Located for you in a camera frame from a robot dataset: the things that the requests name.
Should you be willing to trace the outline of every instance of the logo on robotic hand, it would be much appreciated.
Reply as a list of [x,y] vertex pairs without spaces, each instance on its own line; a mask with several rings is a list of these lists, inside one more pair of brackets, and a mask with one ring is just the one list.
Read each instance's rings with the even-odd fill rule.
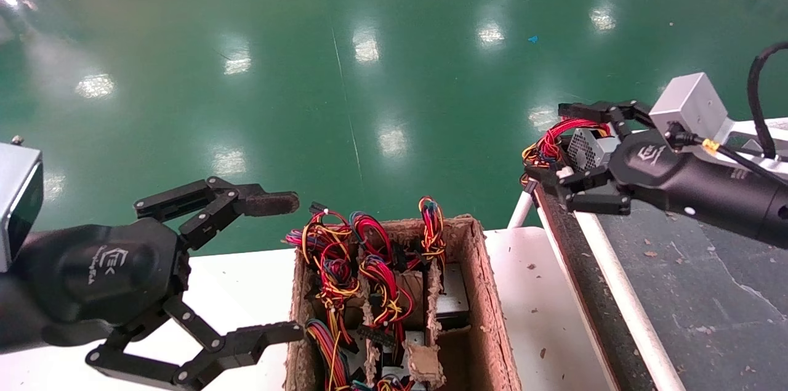
[[98,251],[93,255],[90,260],[90,267],[88,267],[87,284],[93,284],[96,280],[96,275],[99,270],[104,270],[104,275],[115,274],[115,268],[123,267],[126,263],[126,256],[129,251],[121,248],[113,248],[109,251],[106,250],[106,245],[98,247]]
[[662,155],[662,151],[665,150],[665,146],[655,147],[654,145],[648,145],[647,147],[642,147],[638,151],[638,157],[641,161],[651,161],[651,166],[655,166],[656,161],[659,160],[659,156]]

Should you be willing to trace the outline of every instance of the green epoxy floor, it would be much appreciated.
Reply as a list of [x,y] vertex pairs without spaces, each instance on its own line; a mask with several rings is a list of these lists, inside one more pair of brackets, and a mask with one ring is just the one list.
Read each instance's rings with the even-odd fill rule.
[[[380,220],[429,194],[501,228],[557,103],[653,102],[702,70],[748,118],[749,63],[788,38],[788,0],[3,1],[0,137],[44,152],[37,229],[130,222],[212,174]],[[768,116],[786,69],[763,72]],[[205,253],[307,217],[237,220]]]

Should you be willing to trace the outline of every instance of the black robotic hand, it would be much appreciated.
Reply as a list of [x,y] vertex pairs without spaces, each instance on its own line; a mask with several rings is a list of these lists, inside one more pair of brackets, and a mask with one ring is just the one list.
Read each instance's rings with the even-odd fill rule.
[[[189,251],[241,215],[290,214],[295,192],[258,184],[199,180],[138,200],[139,220],[32,233],[8,273],[0,274],[0,354],[43,345],[75,346],[106,338],[87,363],[117,379],[198,390],[225,369],[257,363],[269,344],[297,341],[295,323],[242,328],[225,336],[183,303]],[[163,224],[199,211],[175,232]],[[183,366],[126,354],[173,318],[202,346]]]
[[[687,146],[709,147],[710,152],[723,147],[681,128],[663,135],[653,129],[648,110],[637,102],[560,105],[560,116],[613,125],[621,143],[602,166],[567,177],[558,177],[553,169],[526,167],[527,175],[556,195],[567,211],[628,215],[631,201],[641,200],[662,211],[788,249],[784,180],[763,175],[763,171],[704,161],[692,153],[677,153]],[[638,121],[648,129],[633,133],[627,121]],[[602,186],[613,189],[597,189]]]

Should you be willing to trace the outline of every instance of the conveyor belt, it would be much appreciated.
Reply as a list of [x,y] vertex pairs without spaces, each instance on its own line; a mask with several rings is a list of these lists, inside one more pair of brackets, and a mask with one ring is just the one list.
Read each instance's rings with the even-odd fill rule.
[[[621,388],[652,389],[576,220],[542,203]],[[687,389],[788,389],[788,251],[642,203],[599,220]]]

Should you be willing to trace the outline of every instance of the cardboard box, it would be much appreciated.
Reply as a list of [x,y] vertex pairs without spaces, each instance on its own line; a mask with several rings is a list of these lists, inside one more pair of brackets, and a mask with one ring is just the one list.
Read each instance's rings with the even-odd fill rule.
[[[408,244],[419,242],[423,234],[421,219],[382,223],[392,242]],[[411,274],[414,278],[398,280],[409,288],[423,293],[426,309],[409,318],[406,329],[423,329],[425,344],[406,344],[411,377],[427,382],[432,391],[520,391],[520,378],[515,366],[509,336],[504,326],[501,301],[498,298],[493,270],[484,246],[481,224],[468,215],[447,219],[444,222],[444,242],[447,263],[459,263],[465,282],[465,293],[470,307],[470,326],[443,330],[436,318],[436,302],[441,289],[440,269],[433,261],[426,273]],[[312,276],[301,257],[296,257],[295,276],[290,317],[304,324],[320,312],[305,298],[312,289]],[[358,297],[365,323],[372,320],[369,304],[369,284],[361,278]],[[375,363],[380,353],[366,341],[366,383],[372,384]],[[285,391],[323,391],[323,361],[308,340],[291,343],[287,348],[287,375]]]

